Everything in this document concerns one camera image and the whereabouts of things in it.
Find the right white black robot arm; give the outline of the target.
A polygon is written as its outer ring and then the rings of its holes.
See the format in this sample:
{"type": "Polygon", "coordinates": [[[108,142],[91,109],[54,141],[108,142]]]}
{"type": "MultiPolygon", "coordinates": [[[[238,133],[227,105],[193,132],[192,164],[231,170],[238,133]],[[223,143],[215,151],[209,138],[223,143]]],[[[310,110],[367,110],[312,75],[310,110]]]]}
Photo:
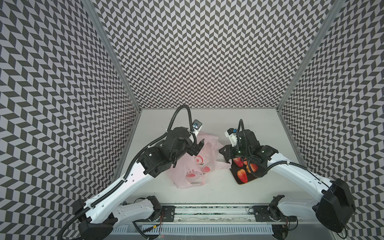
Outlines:
{"type": "Polygon", "coordinates": [[[346,182],[317,175],[307,167],[292,162],[277,149],[260,145],[250,130],[230,128],[225,136],[231,143],[219,149],[219,153],[233,165],[232,172],[240,185],[275,172],[311,196],[308,200],[294,200],[286,195],[275,196],[268,206],[272,220],[303,217],[318,220],[338,234],[346,230],[348,221],[356,211],[353,195],[346,182]]]}

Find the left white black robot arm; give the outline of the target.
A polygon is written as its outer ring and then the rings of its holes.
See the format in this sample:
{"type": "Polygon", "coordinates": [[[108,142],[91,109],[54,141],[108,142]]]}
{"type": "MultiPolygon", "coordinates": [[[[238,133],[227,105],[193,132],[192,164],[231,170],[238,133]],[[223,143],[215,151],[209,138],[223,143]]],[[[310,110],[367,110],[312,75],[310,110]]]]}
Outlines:
{"type": "Polygon", "coordinates": [[[79,221],[80,240],[103,240],[114,228],[137,220],[154,221],[160,217],[162,206],[154,196],[136,204],[123,205],[133,192],[159,174],[175,167],[177,161],[189,154],[197,156],[204,141],[197,141],[202,123],[194,121],[190,128],[177,127],[147,144],[130,163],[126,173],[94,197],[77,200],[73,204],[74,217],[58,233],[64,238],[65,231],[79,221]]]}

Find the pink plastic bag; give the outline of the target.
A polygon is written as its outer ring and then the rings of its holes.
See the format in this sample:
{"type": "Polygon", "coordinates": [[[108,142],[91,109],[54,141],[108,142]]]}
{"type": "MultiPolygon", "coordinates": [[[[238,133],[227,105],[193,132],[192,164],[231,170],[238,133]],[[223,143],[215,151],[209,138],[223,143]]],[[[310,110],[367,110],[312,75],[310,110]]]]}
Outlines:
{"type": "Polygon", "coordinates": [[[209,173],[231,168],[231,164],[218,161],[219,149],[223,147],[218,137],[201,132],[197,140],[204,141],[198,155],[185,154],[178,160],[175,168],[168,170],[172,183],[178,189],[203,186],[209,173]]]}

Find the red yellow fake strawberry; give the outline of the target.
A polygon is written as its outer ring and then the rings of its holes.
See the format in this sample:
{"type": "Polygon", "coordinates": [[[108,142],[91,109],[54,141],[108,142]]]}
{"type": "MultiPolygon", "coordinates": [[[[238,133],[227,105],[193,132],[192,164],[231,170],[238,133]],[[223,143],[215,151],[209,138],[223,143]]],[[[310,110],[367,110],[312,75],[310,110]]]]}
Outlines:
{"type": "Polygon", "coordinates": [[[233,162],[239,167],[242,168],[244,166],[244,162],[242,158],[234,158],[233,162]]]}

